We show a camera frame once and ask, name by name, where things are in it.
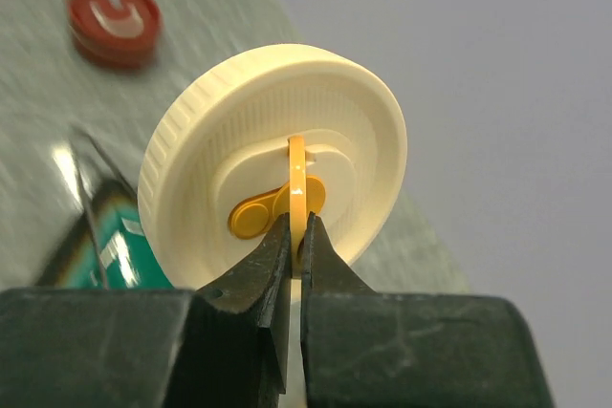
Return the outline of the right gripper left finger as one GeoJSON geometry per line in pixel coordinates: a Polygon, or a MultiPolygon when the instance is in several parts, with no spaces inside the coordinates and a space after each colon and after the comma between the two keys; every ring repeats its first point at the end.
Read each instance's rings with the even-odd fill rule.
{"type": "Polygon", "coordinates": [[[274,407],[286,390],[289,219],[199,290],[1,295],[5,407],[274,407]]]}

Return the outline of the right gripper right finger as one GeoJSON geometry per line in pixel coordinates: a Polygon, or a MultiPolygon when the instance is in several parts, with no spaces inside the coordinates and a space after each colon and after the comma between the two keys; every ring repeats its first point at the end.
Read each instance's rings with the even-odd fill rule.
{"type": "Polygon", "coordinates": [[[551,407],[531,330],[494,296],[371,289],[311,216],[300,342],[311,407],[551,407]]]}

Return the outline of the cream round lid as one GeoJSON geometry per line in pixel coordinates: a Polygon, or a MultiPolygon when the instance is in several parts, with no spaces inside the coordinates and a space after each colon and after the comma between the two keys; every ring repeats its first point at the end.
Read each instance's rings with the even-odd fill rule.
{"type": "Polygon", "coordinates": [[[289,140],[325,187],[320,210],[336,252],[360,257],[401,189],[407,134],[386,84],[361,65],[303,44],[235,55],[169,106],[145,149],[138,183],[144,235],[169,283],[198,289],[259,243],[230,228],[234,208],[290,179],[289,140]]]}

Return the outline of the metal tongs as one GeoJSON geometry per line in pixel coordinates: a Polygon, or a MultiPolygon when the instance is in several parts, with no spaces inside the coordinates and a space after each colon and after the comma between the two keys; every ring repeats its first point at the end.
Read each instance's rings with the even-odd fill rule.
{"type": "Polygon", "coordinates": [[[96,140],[85,128],[78,125],[73,125],[70,128],[69,146],[71,158],[75,167],[77,195],[83,209],[83,214],[85,216],[90,232],[92,246],[96,254],[100,284],[104,290],[109,290],[110,286],[107,271],[102,260],[102,247],[98,236],[98,219],[93,207],[93,197],[87,191],[85,181],[83,179],[83,160],[81,159],[81,156],[79,154],[79,148],[77,147],[77,144],[80,140],[86,140],[91,145],[91,147],[96,151],[98,156],[105,163],[106,167],[111,171],[115,179],[128,192],[128,195],[131,198],[136,197],[136,191],[135,188],[131,185],[131,183],[121,173],[119,166],[113,161],[110,154],[103,148],[99,141],[96,140]]]}

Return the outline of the red round lid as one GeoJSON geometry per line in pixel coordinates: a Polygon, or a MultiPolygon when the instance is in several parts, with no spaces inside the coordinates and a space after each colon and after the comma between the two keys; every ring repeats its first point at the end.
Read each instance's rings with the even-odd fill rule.
{"type": "Polygon", "coordinates": [[[163,17],[155,0],[66,0],[73,45],[90,61],[139,69],[157,53],[163,17]]]}

